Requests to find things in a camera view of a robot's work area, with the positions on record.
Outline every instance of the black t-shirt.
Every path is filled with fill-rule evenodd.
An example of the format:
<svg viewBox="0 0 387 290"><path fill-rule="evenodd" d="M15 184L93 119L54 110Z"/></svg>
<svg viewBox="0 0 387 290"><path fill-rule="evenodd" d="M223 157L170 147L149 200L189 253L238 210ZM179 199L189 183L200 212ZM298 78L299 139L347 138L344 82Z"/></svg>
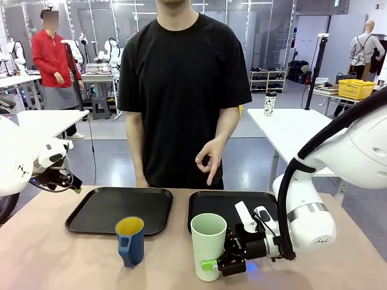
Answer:
<svg viewBox="0 0 387 290"><path fill-rule="evenodd" d="M152 21L126 44L119 109L141 112L143 170L159 187L206 188L195 157L215 138L220 109L252 100L233 31L205 15L181 31ZM222 166L213 184L220 181Z"/></svg>

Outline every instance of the man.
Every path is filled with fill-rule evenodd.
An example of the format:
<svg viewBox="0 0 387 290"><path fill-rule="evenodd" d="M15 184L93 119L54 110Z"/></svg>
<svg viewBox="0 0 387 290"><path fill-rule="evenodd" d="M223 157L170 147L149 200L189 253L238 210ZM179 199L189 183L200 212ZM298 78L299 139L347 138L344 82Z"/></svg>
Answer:
<svg viewBox="0 0 387 290"><path fill-rule="evenodd" d="M58 29L58 11L43 10L41 12L43 28L32 38L32 58L42 76L43 89L48 110L69 110L78 106L77 97L72 87L70 70L71 61L67 48L56 30ZM84 86L77 71L77 81L81 91ZM82 139L85 136L77 132L76 125L66 130L68 138Z"/></svg>
<svg viewBox="0 0 387 290"><path fill-rule="evenodd" d="M351 42L350 58L352 61L350 73L356 73L356 78L358 80L367 80L369 69L371 68L371 58L375 52L375 49L377 49L379 52L379 56L376 57L378 62L383 59L383 56L386 53L377 36L371 34L374 28L374 21L366 21L364 33L354 37ZM333 115L335 117L339 116L343 109L346 111L353 104L353 101L341 100L340 104L337 105Z"/></svg>
<svg viewBox="0 0 387 290"><path fill-rule="evenodd" d="M122 55L119 109L137 187L223 189L221 157L252 100L241 44L190 0L156 0L157 19Z"/></svg>

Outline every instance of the gray floor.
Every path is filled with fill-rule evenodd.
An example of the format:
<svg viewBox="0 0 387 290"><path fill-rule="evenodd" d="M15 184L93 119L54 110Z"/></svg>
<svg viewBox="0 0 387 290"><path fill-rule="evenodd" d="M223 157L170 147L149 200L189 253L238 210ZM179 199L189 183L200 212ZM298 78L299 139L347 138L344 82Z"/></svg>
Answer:
<svg viewBox="0 0 387 290"><path fill-rule="evenodd" d="M285 94L279 94L276 101L276 108L300 108L301 96L305 86L295 83L287 83ZM316 96L311 108L323 112L324 107L319 104L323 97ZM263 108L264 95L253 95L253 102L247 104L247 108ZM335 105L331 105L332 114ZM112 128L122 126L119 130L124 131L123 121L99 120L92 121L96 164L97 164L97 185L107 186L134 186L134 172L131 154L126 138L110 138ZM79 130L86 133L88 124L78 125ZM241 123L238 126L239 132L227 143L224 150L224 184L226 190L259 190L264 191L267 186L273 148L265 138L239 138L239 137L262 137L262 132L256 127L246 112L242 115ZM94 163L91 152L91 142L88 140L75 141L74 149L69 152L71 166L84 184L94 182ZM285 163L280 160L278 175L285 170ZM314 178L313 182L319 192L333 193L336 180L328 178ZM21 193L18 203L18 211L37 193L38 189L29 185ZM368 236L370 241L378 249L379 253L387 260L387 194L386 190L365 190L355 186L348 187L343 208L355 220L358 226Z"/></svg>

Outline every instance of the yellow basket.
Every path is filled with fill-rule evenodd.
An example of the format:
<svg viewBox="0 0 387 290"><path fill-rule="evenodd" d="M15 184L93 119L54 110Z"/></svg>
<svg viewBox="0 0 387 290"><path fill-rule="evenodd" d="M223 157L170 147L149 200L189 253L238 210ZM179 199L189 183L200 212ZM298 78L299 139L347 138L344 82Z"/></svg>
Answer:
<svg viewBox="0 0 387 290"><path fill-rule="evenodd" d="M371 95L376 83L363 80L339 80L339 96L362 100Z"/></svg>

